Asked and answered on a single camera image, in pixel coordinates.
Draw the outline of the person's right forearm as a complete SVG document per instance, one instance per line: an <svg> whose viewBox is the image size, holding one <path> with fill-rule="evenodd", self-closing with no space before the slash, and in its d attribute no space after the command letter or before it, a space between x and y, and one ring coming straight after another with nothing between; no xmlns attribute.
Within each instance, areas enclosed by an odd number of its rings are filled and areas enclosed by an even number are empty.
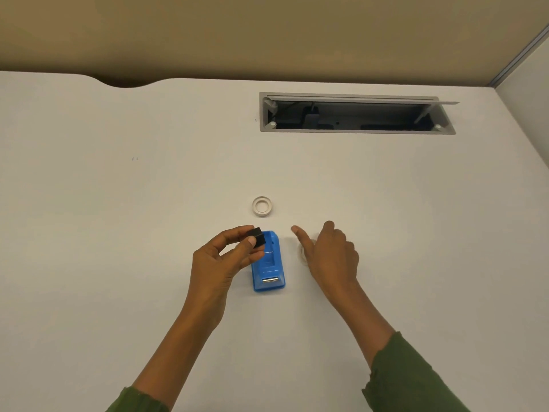
<svg viewBox="0 0 549 412"><path fill-rule="evenodd" d="M470 412L431 365L395 331L356 280L326 292L370 369L362 393L372 412Z"/></svg>

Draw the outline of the white tape roll core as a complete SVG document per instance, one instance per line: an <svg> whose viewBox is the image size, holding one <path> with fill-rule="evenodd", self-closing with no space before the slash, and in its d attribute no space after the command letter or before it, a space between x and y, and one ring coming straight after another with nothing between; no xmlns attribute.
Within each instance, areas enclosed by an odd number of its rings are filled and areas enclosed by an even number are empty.
<svg viewBox="0 0 549 412"><path fill-rule="evenodd" d="M252 201L252 211L258 217L266 217L271 214L273 204L270 198L266 196L258 196Z"/></svg>

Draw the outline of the clear tape roll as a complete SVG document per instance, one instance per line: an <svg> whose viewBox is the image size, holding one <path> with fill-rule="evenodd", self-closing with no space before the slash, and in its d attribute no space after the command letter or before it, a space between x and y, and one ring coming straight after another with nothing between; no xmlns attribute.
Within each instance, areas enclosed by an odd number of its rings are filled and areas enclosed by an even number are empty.
<svg viewBox="0 0 549 412"><path fill-rule="evenodd" d="M311 246L312 248L310 249L312 251L311 254L314 254L314 249L315 249L315 245L316 245L316 239L311 239ZM309 262L308 262L308 258L307 258L307 251L305 249L305 247L303 246L302 243L299 243L299 250L298 250L298 256L301 260L301 262L303 263L303 265L305 266L308 266Z"/></svg>

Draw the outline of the blue tape dispenser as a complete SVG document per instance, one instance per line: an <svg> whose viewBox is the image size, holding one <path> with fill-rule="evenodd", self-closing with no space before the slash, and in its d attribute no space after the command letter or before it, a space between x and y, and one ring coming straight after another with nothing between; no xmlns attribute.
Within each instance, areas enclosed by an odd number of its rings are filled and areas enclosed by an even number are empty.
<svg viewBox="0 0 549 412"><path fill-rule="evenodd" d="M264 256L251 265L255 292L281 290L285 287L285 273L278 235L264 231Z"/></svg>

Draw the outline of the grey aluminium partition trim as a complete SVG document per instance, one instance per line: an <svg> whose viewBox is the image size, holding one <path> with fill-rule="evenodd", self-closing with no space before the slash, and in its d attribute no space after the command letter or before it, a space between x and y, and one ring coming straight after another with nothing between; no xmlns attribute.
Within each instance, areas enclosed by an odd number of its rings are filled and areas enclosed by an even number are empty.
<svg viewBox="0 0 549 412"><path fill-rule="evenodd" d="M487 85L497 88L511 73L520 66L547 38L549 37L549 23L536 35Z"/></svg>

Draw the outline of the black tape spindle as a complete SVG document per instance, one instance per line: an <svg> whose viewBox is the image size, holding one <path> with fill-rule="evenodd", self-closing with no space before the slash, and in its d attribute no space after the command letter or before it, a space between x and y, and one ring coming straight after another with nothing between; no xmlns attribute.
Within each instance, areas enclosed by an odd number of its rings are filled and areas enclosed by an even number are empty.
<svg viewBox="0 0 549 412"><path fill-rule="evenodd" d="M256 228L253 228L253 229L249 230L248 232L246 232L246 234L244 236L245 237L254 237L255 238L254 249L259 248L261 246L264 246L266 244L266 239L265 239L265 236L264 236L264 232L259 227L256 227Z"/></svg>

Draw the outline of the person's right hand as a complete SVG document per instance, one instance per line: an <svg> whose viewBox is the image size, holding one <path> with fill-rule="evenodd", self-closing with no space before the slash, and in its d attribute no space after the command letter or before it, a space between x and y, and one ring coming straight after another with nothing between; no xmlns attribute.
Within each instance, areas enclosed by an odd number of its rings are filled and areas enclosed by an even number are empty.
<svg viewBox="0 0 549 412"><path fill-rule="evenodd" d="M326 221L316 239L308 268L331 303L343 300L358 287L359 254L333 221Z"/></svg>

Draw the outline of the person's left hand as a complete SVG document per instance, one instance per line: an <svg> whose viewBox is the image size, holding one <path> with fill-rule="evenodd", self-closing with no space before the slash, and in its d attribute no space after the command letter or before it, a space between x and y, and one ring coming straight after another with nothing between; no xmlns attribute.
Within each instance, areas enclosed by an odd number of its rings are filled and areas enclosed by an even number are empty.
<svg viewBox="0 0 549 412"><path fill-rule="evenodd" d="M235 249L253 225L220 232L193 253L190 282L182 315L211 333L222 320L233 278L247 267L225 267L222 256ZM256 262L264 256L264 246L255 249Z"/></svg>

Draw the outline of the person's left forearm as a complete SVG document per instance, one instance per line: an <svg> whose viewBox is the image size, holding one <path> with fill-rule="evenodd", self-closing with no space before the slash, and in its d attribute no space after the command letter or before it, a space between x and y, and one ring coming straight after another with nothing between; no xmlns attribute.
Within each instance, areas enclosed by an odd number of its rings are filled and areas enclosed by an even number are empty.
<svg viewBox="0 0 549 412"><path fill-rule="evenodd" d="M221 311L183 309L132 385L106 412L172 412Z"/></svg>

